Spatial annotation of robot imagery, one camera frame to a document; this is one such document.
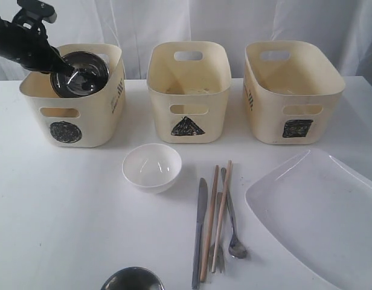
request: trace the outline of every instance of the robotic arm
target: robotic arm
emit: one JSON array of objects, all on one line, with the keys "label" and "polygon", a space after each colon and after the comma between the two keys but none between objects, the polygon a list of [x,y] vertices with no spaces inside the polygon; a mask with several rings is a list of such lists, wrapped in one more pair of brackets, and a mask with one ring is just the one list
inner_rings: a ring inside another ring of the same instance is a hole
[{"label": "robotic arm", "polygon": [[21,10],[12,22],[0,17],[0,56],[19,63],[29,71],[71,76],[74,67],[48,43],[42,21],[54,23],[54,8],[38,0],[17,0]]}]

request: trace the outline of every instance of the black circle symbol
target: black circle symbol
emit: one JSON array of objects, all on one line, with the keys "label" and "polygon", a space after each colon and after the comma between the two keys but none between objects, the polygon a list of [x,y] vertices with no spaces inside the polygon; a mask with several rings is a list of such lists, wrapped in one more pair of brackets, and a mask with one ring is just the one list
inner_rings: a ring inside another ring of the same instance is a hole
[{"label": "black circle symbol", "polygon": [[50,132],[54,139],[62,143],[75,143],[82,138],[79,127],[65,121],[52,123]]}]

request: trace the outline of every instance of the knife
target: knife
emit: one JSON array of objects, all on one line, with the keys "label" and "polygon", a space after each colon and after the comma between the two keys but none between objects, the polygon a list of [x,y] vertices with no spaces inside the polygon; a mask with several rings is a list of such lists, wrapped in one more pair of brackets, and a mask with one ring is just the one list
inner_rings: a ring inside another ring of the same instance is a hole
[{"label": "knife", "polygon": [[198,206],[197,206],[197,225],[196,225],[196,241],[194,246],[193,259],[193,279],[191,288],[198,289],[199,286],[199,261],[202,246],[202,227],[204,225],[205,214],[208,207],[208,184],[204,178],[199,180]]}]

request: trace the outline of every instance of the black triangle symbol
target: black triangle symbol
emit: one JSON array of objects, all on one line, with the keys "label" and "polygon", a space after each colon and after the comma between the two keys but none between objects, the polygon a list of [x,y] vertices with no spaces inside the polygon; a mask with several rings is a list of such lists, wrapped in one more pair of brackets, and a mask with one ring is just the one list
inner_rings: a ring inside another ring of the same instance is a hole
[{"label": "black triangle symbol", "polygon": [[203,135],[204,133],[205,131],[198,127],[198,125],[188,117],[183,117],[172,130],[173,136],[196,136]]}]

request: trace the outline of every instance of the white table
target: white table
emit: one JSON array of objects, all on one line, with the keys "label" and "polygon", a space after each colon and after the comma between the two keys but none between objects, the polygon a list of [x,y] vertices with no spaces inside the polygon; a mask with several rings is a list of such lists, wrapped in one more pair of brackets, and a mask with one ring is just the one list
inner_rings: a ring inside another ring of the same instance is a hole
[{"label": "white table", "polygon": [[[274,167],[317,147],[372,180],[372,87],[347,77],[327,132],[312,146],[257,141],[235,79],[220,139],[172,145],[183,158],[181,179],[167,193],[140,193],[123,178],[131,149],[161,143],[144,80],[126,82],[127,100],[113,137],[94,149],[50,145],[39,130],[19,82],[0,82],[0,289],[100,289],[127,266],[154,271],[167,290],[191,289],[197,186],[212,183],[215,164],[234,161],[232,199],[240,239],[251,260],[226,252],[226,274],[201,289],[335,289],[287,252],[244,201],[246,189]],[[229,221],[223,232],[225,249]]]}]

